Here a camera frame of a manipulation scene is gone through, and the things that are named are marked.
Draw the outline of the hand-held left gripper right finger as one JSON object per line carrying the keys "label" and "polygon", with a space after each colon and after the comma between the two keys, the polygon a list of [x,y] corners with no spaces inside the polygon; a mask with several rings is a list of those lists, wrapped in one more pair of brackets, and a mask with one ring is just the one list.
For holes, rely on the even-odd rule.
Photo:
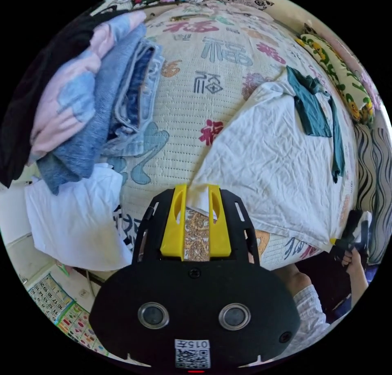
{"label": "hand-held left gripper right finger", "polygon": [[208,201],[209,255],[230,256],[231,245],[219,186],[208,185]]}

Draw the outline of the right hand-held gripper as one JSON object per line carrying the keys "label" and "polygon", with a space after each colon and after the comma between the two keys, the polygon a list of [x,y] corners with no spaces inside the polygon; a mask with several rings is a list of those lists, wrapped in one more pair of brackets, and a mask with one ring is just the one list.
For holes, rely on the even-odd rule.
{"label": "right hand-held gripper", "polygon": [[370,243],[370,212],[351,210],[347,223],[340,238],[331,238],[330,254],[335,260],[343,260],[345,251],[355,247],[362,257],[369,256]]}

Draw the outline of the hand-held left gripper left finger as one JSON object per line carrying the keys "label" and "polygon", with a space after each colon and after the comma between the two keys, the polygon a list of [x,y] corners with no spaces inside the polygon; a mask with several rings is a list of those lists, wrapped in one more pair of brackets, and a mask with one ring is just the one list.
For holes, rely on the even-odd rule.
{"label": "hand-held left gripper left finger", "polygon": [[186,197],[187,185],[176,185],[160,247],[163,256],[184,256]]}

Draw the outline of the person's right hand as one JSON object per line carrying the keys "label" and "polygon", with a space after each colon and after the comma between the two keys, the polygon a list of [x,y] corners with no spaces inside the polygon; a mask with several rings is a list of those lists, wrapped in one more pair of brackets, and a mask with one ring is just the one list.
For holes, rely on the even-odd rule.
{"label": "person's right hand", "polygon": [[361,269],[362,260],[360,252],[355,247],[350,251],[345,251],[341,264],[346,267],[348,273]]}

